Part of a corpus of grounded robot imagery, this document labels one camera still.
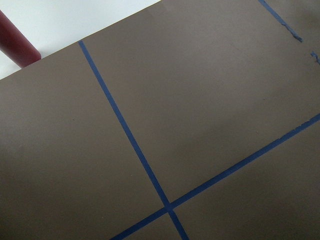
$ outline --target red pole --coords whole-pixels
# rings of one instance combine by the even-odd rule
[[[0,50],[21,68],[41,59],[40,52],[35,49],[1,10]]]

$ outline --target white surface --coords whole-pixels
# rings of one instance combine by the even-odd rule
[[[42,58],[159,0],[1,0],[1,11]],[[20,68],[0,52],[0,79]]]

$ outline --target red pipe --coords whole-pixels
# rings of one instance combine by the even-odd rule
[[[35,49],[1,10],[0,50],[21,68],[41,59],[40,52]]]

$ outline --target red tube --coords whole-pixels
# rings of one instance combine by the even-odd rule
[[[21,68],[41,59],[40,52],[35,49],[1,10],[0,50]]]

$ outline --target blue line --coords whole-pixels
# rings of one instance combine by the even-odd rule
[[[114,98],[112,97],[112,95],[111,95],[111,93],[110,93],[110,91],[109,91],[104,79],[100,75],[100,73],[99,73],[99,71],[98,71],[93,59],[91,58],[91,56],[90,56],[90,54],[89,54],[84,42],[81,40],[78,43],[79,43],[79,45],[80,45],[80,47],[82,49],[82,52],[83,52],[86,60],[88,61],[89,65],[90,65],[90,67],[91,67],[96,79],[98,80],[98,82],[99,82],[99,84],[100,84],[100,86],[101,86],[101,88],[102,88],[107,100],[109,101],[109,103],[110,103],[110,105],[111,105],[116,117],[118,118],[118,120],[119,120],[119,122],[120,122],[120,124],[121,124],[121,126],[122,126],[122,128],[123,128],[123,130],[124,130],[124,132],[126,134],[126,136],[128,137],[128,139],[129,139],[129,141],[130,141],[130,143],[131,143],[136,155],[140,159],[140,162],[142,163],[142,165],[144,167],[144,170],[148,174],[148,176],[149,176],[149,178],[150,178],[150,180],[151,180],[156,192],[158,193],[158,195],[159,195],[159,197],[160,197],[165,209],[169,213],[169,215],[171,217],[171,220],[173,221],[174,225],[176,226],[177,231],[179,232],[179,234],[180,234],[180,236],[181,236],[181,238],[183,240],[188,240],[189,238],[188,238],[185,230],[183,229],[178,217],[174,213],[173,208],[172,208],[172,206],[171,206],[171,204],[170,204],[170,202],[169,202],[164,190],[160,186],[160,183],[158,182],[158,179],[156,178],[154,172],[152,171],[152,169],[151,169],[151,167],[150,167],[145,155],[143,154],[141,148],[139,147],[139,145],[138,145],[134,135],[132,134],[128,124],[126,123],[125,118],[121,114],[121,112],[120,112],[120,110],[119,110]]]
[[[310,53],[310,54],[311,54],[312,57],[315,58],[315,61],[316,61],[318,64],[320,64],[320,58],[318,57],[318,55],[317,55],[314,51],[312,51],[312,53]]]
[[[129,227],[128,229],[124,230],[120,234],[114,236],[110,240],[122,240],[129,235],[135,233],[139,229],[143,228],[144,226],[148,225],[149,223],[153,222],[154,220],[160,218],[164,214],[167,213],[167,210],[165,208],[161,208],[160,210],[156,211],[155,213],[151,214],[150,216],[147,216],[145,219],[141,220],[140,222],[136,223],[135,225]]]
[[[318,121],[320,121],[320,114],[316,115],[315,117],[311,118],[309,121],[303,123],[302,125],[298,126],[297,128],[293,129],[292,131],[288,132],[287,134],[283,135],[281,138],[278,138],[277,140],[271,142],[267,146],[261,148],[260,150],[256,151],[252,155],[246,157],[242,161],[236,163],[232,167],[228,168],[227,170],[223,171],[222,173],[218,174],[217,176],[211,178],[210,180],[206,181],[205,183],[201,184],[200,186],[196,187],[195,189],[189,191],[188,193],[186,193],[182,197],[179,197],[177,200],[173,201],[171,203],[171,205],[173,206],[173,208],[178,207],[179,205],[190,200],[194,196],[198,195],[199,193],[208,189],[212,185],[216,184],[217,182],[221,181],[222,179],[233,174],[237,170],[243,168],[247,164],[251,163],[252,161],[254,161],[257,158],[261,157],[262,155],[266,154],[270,150],[279,146],[283,142],[287,141],[288,139],[292,138],[293,136],[297,135],[298,133],[300,133],[301,131],[305,130],[306,128],[310,127],[311,125],[315,124]]]
[[[297,39],[299,42],[303,42],[304,40],[278,15],[278,13],[276,13],[275,10],[273,10],[268,3],[266,3],[265,0],[258,0],[264,7],[265,9],[267,9],[272,16],[274,16],[274,18],[283,26],[285,26],[286,29],[288,29],[288,31],[292,34],[292,36]]]

